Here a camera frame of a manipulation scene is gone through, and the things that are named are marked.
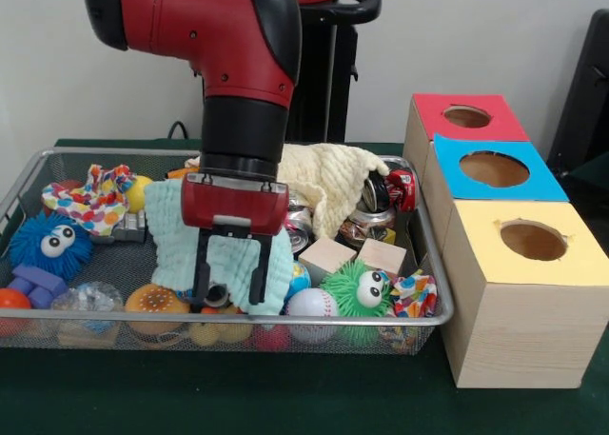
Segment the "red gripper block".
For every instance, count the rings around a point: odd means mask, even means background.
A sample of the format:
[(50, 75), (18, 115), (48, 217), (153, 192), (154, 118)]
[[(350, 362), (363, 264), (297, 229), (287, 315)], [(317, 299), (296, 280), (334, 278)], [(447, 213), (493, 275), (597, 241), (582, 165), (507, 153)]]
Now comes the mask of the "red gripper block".
[[(199, 230), (191, 310), (199, 311), (209, 292), (210, 265), (206, 261), (211, 229), (245, 227), (252, 235), (276, 235), (283, 226), (289, 200), (282, 183), (229, 178), (209, 173), (187, 174), (182, 181), (181, 208), (185, 225)], [(260, 244), (258, 264), (251, 275), (249, 302), (265, 300), (271, 237), (255, 237)]]

